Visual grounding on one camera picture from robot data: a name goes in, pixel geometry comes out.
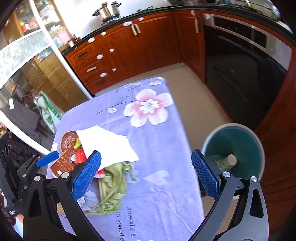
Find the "white paper cup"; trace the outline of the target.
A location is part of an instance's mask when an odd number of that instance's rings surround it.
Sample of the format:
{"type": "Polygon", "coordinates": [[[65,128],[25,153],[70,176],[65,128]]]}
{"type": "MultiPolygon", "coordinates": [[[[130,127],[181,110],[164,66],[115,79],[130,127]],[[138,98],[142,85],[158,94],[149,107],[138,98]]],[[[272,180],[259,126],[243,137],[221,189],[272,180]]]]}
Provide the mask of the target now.
{"type": "Polygon", "coordinates": [[[237,158],[233,154],[217,161],[216,165],[221,171],[230,171],[237,164],[237,158]]]}

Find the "brown cardboard box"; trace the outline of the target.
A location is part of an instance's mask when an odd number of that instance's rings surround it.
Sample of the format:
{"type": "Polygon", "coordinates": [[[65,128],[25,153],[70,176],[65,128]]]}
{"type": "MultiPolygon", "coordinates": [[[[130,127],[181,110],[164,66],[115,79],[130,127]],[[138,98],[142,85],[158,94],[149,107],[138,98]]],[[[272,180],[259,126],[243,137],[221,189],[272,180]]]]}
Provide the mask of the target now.
{"type": "Polygon", "coordinates": [[[69,148],[54,162],[50,167],[51,172],[55,178],[59,177],[62,173],[70,173],[76,166],[76,150],[69,148]]]}

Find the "red snack bag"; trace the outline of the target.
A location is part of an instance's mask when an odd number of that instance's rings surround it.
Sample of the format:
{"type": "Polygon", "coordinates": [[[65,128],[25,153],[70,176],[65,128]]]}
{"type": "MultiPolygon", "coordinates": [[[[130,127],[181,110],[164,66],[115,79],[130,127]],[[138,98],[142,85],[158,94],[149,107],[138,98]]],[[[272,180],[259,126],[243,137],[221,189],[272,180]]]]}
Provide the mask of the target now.
{"type": "MultiPolygon", "coordinates": [[[[74,149],[75,149],[76,164],[86,162],[87,158],[79,138],[76,138],[75,140],[74,149]]],[[[95,178],[97,179],[103,178],[104,176],[105,176],[104,170],[97,171],[95,174],[95,178]]]]}

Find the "green corn husk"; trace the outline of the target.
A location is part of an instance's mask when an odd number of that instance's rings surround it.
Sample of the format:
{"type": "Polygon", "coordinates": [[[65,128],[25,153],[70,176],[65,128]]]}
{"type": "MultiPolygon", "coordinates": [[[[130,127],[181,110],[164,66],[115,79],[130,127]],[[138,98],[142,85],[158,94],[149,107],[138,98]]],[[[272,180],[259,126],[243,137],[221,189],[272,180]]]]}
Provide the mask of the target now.
{"type": "Polygon", "coordinates": [[[133,162],[121,162],[104,168],[104,177],[98,180],[100,201],[92,204],[85,214],[111,215],[119,211],[127,193],[127,175],[135,181],[133,162]]]}

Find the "white paper napkin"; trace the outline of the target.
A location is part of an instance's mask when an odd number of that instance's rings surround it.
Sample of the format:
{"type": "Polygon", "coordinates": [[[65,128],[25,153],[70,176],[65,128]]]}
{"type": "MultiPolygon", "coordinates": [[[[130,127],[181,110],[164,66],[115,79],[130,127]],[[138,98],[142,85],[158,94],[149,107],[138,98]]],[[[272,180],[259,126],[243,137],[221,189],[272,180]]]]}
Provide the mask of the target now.
{"type": "Polygon", "coordinates": [[[139,158],[126,136],[120,136],[100,126],[93,126],[84,130],[76,131],[86,157],[93,151],[101,154],[99,170],[121,162],[135,162],[139,158]]]}

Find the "brown coconut shell bowl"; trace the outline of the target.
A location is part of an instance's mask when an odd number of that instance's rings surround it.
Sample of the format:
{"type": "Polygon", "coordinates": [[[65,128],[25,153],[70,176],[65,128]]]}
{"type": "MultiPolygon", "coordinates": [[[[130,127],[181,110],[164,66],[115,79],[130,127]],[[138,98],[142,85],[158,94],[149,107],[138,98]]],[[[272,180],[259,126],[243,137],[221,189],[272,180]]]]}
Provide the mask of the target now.
{"type": "Polygon", "coordinates": [[[64,133],[60,143],[62,153],[70,148],[73,148],[76,144],[77,138],[78,135],[75,131],[69,131],[64,133]]]}

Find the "grey teal trash bin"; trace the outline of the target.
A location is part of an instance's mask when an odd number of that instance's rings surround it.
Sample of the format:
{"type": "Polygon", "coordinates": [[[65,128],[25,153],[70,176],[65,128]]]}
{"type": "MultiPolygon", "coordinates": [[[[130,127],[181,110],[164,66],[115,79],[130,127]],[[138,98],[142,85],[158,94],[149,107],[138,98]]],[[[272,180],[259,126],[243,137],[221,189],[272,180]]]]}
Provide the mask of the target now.
{"type": "Polygon", "coordinates": [[[263,176],[263,146],[257,135],[244,125],[228,123],[215,128],[206,138],[201,152],[212,161],[233,154],[237,164],[230,169],[230,173],[237,178],[256,176],[260,181],[263,176]]]}

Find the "wooden kitchen cabinets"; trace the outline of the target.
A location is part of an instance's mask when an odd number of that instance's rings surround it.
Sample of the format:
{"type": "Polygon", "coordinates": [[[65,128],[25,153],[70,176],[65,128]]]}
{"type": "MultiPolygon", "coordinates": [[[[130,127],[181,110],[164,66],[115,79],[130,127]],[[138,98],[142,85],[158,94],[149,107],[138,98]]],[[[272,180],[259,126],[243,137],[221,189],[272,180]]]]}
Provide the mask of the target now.
{"type": "Polygon", "coordinates": [[[290,66],[274,103],[254,130],[265,150],[262,187],[267,205],[295,205],[295,29],[287,30],[258,13],[232,6],[179,6],[143,11],[104,26],[65,53],[87,90],[99,90],[138,74],[185,63],[213,95],[228,121],[234,122],[206,84],[203,13],[237,19],[258,27],[292,49],[290,66]]]}

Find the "purple floral tablecloth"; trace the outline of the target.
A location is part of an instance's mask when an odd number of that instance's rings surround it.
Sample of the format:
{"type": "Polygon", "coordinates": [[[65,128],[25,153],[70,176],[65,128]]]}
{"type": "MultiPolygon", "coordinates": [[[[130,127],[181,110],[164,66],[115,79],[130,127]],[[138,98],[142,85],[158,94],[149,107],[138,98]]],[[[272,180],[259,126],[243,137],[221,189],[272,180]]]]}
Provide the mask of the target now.
{"type": "Polygon", "coordinates": [[[204,219],[191,149],[164,78],[127,84],[67,111],[53,148],[79,137],[109,161],[78,204],[104,240],[188,240],[204,219]]]}

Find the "green white rice sack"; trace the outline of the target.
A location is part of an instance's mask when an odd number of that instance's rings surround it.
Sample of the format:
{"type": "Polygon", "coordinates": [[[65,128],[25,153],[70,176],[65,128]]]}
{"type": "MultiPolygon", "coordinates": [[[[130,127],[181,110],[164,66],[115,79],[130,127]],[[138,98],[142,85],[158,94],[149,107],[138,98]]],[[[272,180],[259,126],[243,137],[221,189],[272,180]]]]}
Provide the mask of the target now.
{"type": "Polygon", "coordinates": [[[64,112],[43,92],[40,91],[34,98],[42,119],[53,134],[56,134],[64,112]]]}

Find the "glass sliding door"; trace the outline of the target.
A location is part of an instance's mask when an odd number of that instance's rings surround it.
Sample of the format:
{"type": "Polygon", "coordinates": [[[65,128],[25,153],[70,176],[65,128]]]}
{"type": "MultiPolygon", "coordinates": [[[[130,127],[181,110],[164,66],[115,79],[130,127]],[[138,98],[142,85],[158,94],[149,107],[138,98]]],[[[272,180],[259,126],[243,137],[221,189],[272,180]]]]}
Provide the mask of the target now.
{"type": "Polygon", "coordinates": [[[41,154],[55,134],[34,103],[43,91],[64,113],[91,99],[63,57],[72,39],[53,1],[8,1],[1,15],[1,122],[41,154]]]}

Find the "black built-in oven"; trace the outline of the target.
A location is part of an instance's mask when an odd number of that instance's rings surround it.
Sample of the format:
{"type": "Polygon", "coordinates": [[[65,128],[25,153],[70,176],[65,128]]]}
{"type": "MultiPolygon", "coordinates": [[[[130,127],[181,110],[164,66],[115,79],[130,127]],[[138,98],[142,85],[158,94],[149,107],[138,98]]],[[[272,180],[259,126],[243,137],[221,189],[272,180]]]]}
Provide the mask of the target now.
{"type": "Polygon", "coordinates": [[[292,49],[243,21],[203,13],[206,84],[235,123],[255,130],[290,66],[292,49]]]}

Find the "steel pressure cooker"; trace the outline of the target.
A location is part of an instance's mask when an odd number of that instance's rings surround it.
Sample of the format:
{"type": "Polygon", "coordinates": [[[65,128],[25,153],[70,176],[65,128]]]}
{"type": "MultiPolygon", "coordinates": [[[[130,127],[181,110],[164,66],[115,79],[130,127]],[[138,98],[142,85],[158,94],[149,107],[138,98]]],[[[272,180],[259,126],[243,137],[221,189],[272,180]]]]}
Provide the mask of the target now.
{"type": "Polygon", "coordinates": [[[121,6],[121,3],[118,3],[117,1],[114,1],[111,4],[108,4],[107,2],[102,3],[101,7],[97,9],[92,14],[92,16],[98,16],[103,23],[112,21],[120,17],[120,11],[119,11],[120,6],[121,6]]]}

